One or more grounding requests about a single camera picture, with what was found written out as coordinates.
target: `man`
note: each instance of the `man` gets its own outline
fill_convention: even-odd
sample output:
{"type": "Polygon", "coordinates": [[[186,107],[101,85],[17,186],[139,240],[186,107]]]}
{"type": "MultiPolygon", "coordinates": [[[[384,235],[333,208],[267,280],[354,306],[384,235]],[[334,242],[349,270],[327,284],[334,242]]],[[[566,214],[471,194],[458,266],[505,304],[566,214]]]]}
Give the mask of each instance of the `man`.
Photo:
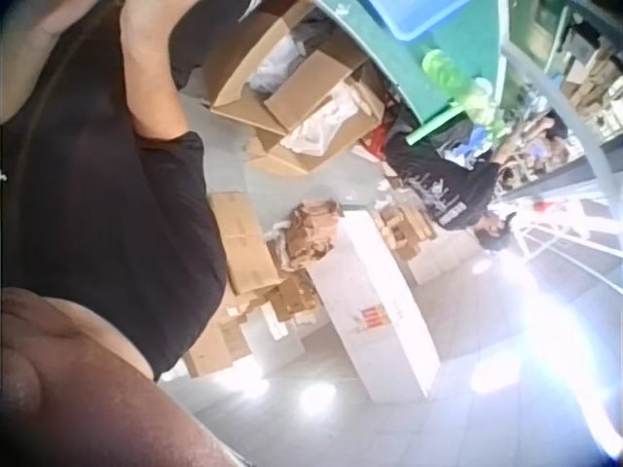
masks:
{"type": "Polygon", "coordinates": [[[428,139],[409,146],[406,136],[412,130],[404,117],[398,119],[388,134],[386,161],[403,183],[421,198],[430,218],[448,231],[471,229],[486,250],[506,248],[514,216],[501,220],[488,206],[494,197],[500,171],[513,154],[521,129],[516,129],[487,161],[476,162],[471,170],[442,159],[428,139]]]}
{"type": "Polygon", "coordinates": [[[153,379],[226,281],[177,89],[250,3],[29,0],[5,17],[3,462],[235,465],[153,379]]]}

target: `plastic bag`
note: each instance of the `plastic bag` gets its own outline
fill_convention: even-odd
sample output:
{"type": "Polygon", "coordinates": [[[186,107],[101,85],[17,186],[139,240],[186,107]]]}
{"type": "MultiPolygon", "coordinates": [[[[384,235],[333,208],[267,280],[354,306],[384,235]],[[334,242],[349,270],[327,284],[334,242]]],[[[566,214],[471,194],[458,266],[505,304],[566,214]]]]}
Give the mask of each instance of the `plastic bag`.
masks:
{"type": "Polygon", "coordinates": [[[292,34],[281,39],[251,76],[249,85],[257,92],[273,95],[305,59],[305,50],[292,34]]]}
{"type": "Polygon", "coordinates": [[[331,101],[283,138],[281,144],[295,153],[322,157],[344,122],[359,111],[360,97],[345,83],[331,91],[331,101]]]}

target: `blue plastic container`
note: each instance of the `blue plastic container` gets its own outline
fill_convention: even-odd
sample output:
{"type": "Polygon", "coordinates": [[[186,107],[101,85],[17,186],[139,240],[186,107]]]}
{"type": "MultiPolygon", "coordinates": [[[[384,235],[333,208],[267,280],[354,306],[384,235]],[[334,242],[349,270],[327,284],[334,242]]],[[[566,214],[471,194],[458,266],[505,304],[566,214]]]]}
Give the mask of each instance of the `blue plastic container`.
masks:
{"type": "Polygon", "coordinates": [[[469,0],[369,0],[392,34],[412,41],[469,0]]]}

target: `black t-shirt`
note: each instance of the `black t-shirt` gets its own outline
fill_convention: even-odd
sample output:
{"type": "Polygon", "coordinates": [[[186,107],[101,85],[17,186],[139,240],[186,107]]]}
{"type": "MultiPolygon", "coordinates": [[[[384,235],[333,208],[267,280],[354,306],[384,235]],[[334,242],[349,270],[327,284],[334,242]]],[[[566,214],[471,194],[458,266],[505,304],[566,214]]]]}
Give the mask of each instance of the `black t-shirt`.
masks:
{"type": "Polygon", "coordinates": [[[118,21],[72,50],[79,34],[63,36],[32,97],[2,128],[2,284],[91,309],[159,375],[205,329],[225,288],[203,145],[193,132],[138,137],[118,21]]]}
{"type": "Polygon", "coordinates": [[[499,164],[477,162],[469,170],[439,157],[427,140],[409,146],[405,136],[396,134],[387,143],[387,163],[440,227],[459,231],[474,226],[494,196],[499,164]]]}

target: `tiled floor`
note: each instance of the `tiled floor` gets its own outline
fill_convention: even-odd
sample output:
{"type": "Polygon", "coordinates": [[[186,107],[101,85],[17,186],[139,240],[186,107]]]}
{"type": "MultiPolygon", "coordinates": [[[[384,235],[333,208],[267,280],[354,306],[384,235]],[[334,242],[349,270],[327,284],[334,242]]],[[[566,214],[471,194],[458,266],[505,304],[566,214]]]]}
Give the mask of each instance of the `tiled floor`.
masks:
{"type": "MultiPolygon", "coordinates": [[[[191,99],[184,105],[206,145],[209,189],[250,193],[267,229],[304,198],[368,204],[377,197],[379,169],[351,155],[304,179],[250,170],[242,150],[248,131],[218,120],[191,99]]],[[[610,419],[620,429],[621,297],[560,258],[543,255],[532,265],[544,291],[558,294],[581,323],[600,362],[596,380],[610,419]]],[[[202,407],[197,418],[260,467],[597,465],[602,455],[573,393],[527,351],[525,291],[503,270],[476,276],[471,266],[415,291],[444,360],[427,401],[372,404],[330,328],[304,340],[304,357],[267,376],[270,388],[262,397],[211,391],[216,383],[210,380],[189,382],[184,396],[176,394],[192,394],[193,407],[202,407]],[[522,357],[519,381],[475,394],[474,368],[504,350],[522,357]],[[331,410],[316,417],[305,415],[299,403],[312,380],[332,381],[337,388],[331,410]],[[208,392],[218,397],[199,404],[208,392]]],[[[611,277],[620,280],[620,270],[611,277]]]]}

